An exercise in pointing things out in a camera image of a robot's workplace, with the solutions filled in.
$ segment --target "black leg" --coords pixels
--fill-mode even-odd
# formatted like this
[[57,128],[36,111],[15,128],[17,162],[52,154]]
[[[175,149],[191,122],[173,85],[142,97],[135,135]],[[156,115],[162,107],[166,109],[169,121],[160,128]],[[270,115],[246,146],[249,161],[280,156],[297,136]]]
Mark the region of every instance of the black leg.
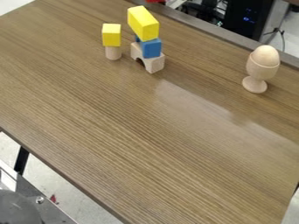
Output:
[[18,152],[17,155],[17,162],[15,164],[15,169],[14,169],[15,172],[17,172],[21,176],[23,176],[24,168],[26,167],[28,157],[29,157],[29,152],[21,146],[20,151]]
[[294,192],[294,193],[296,193],[297,189],[299,189],[299,183],[297,184],[297,187],[296,187],[296,189],[295,189],[295,192]]

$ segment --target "floor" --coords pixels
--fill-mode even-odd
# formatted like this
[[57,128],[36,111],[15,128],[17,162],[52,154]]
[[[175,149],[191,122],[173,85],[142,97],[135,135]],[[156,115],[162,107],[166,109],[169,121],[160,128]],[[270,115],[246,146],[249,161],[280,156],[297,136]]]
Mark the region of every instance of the floor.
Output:
[[[0,133],[0,159],[10,167],[15,164],[18,149],[17,143]],[[58,206],[79,224],[121,224],[33,155],[29,156],[24,177],[48,198],[55,195]]]
[[[0,16],[32,0],[0,0]],[[285,30],[286,53],[299,58],[299,13],[290,13],[282,25]],[[282,38],[279,34],[270,43],[282,49]],[[13,167],[19,145],[0,133],[0,159]],[[114,216],[90,200],[85,194],[61,178],[46,165],[30,156],[24,177],[33,183],[46,196],[56,196],[61,207],[79,223],[84,224],[120,224]]]

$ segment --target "stacked blocks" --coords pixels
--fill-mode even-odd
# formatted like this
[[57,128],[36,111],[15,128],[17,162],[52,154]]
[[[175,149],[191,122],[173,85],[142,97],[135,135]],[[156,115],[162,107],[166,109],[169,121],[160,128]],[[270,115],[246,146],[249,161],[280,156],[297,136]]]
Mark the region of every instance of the stacked blocks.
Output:
[[105,46],[106,57],[118,60],[122,56],[122,31],[120,24],[103,24],[101,29],[102,43]]
[[136,42],[131,44],[131,57],[141,59],[151,74],[163,69],[165,56],[158,37],[159,22],[144,6],[136,6],[128,9],[128,24],[136,34]]

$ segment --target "yellow rectangular block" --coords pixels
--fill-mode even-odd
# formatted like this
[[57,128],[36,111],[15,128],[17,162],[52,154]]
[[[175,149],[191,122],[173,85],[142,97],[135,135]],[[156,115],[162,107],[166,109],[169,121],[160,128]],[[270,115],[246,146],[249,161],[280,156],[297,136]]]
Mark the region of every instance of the yellow rectangular block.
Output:
[[142,5],[128,8],[128,24],[141,41],[159,36],[159,22]]
[[104,46],[121,46],[122,26],[120,24],[103,24],[101,37]]

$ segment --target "blue cube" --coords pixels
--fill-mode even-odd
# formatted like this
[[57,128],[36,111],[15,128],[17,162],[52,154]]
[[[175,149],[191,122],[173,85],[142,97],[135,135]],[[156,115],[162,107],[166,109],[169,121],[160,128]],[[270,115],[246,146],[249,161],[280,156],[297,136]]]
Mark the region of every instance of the blue cube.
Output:
[[141,48],[143,49],[143,57],[145,59],[151,59],[160,57],[162,51],[162,41],[159,38],[155,38],[150,41],[140,41]]
[[137,35],[135,35],[135,42],[139,43],[141,40],[138,38]]

